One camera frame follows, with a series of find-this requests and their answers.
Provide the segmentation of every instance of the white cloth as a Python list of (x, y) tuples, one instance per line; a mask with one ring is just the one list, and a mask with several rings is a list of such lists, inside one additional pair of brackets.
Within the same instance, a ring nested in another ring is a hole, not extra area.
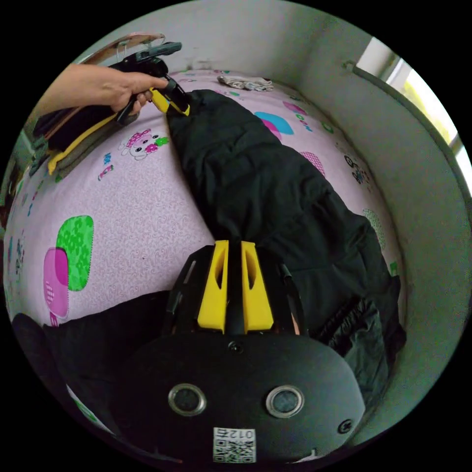
[(258, 92), (269, 92), (274, 89), (271, 80), (263, 77), (235, 77), (219, 76), (218, 82), (239, 90), (256, 90)]

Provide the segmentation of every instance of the window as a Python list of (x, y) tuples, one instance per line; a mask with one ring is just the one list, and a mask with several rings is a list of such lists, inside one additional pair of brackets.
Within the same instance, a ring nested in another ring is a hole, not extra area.
[(472, 195), (472, 166), (467, 151), (451, 117), (420, 75), (376, 38), (372, 38), (357, 66), (385, 81), (421, 110), (451, 147)]
[(472, 196), (472, 164), (464, 146), (461, 146), (459, 152), (456, 154), (456, 160)]

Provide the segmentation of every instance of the bed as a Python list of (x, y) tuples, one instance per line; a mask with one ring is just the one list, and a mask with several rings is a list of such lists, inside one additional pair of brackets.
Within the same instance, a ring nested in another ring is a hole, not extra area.
[[(391, 275), (405, 279), (393, 223), (366, 164), (298, 92), (222, 85), (230, 71), (171, 74), (185, 91), (211, 89), (263, 120), (282, 144), (308, 159), (347, 207), (373, 226)], [(180, 171), (164, 115), (143, 108), (126, 132), (98, 146), (69, 175), (47, 162), (17, 186), (4, 237), (4, 288), (10, 318), (25, 313), (58, 325), (140, 295), (168, 290), (192, 252), (213, 238)]]

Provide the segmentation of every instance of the screw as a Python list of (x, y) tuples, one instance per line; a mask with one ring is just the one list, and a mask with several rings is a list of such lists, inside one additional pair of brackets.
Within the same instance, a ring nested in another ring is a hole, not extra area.
[(234, 341), (231, 341), (229, 344), (228, 344), (228, 349), (233, 352), (233, 353), (236, 353), (236, 354), (241, 354), (243, 352), (243, 348), (242, 348), (242, 345), (241, 344), (238, 344)]
[(351, 431), (352, 427), (353, 421), (351, 419), (346, 419), (338, 426), (338, 433), (346, 434)]

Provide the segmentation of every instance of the metal ring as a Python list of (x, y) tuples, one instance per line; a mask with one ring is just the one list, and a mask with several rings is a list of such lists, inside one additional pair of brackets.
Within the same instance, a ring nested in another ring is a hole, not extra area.
[[(286, 413), (278, 412), (274, 406), (275, 397), (278, 393), (283, 391), (289, 391), (294, 393), (297, 399), (297, 406), (293, 410)], [(291, 416), (296, 415), (303, 408), (304, 404), (305, 398), (303, 396), (303, 393), (301, 393), (301, 391), (293, 385), (282, 385), (281, 387), (275, 388), (269, 393), (265, 401), (265, 407), (267, 408), (267, 411), (276, 418), (290, 418)]]
[[(181, 390), (191, 390), (194, 392), (197, 397), (198, 397), (198, 405), (197, 407), (192, 410), (192, 411), (185, 411), (181, 410), (175, 402), (176, 395), (181, 391)], [(182, 416), (195, 416), (197, 414), (200, 414), (206, 407), (207, 407), (207, 399), (205, 398), (204, 393), (195, 385), (192, 385), (191, 383), (179, 383), (175, 387), (171, 389), (169, 392), (169, 406), (174, 410), (176, 413), (182, 415)]]

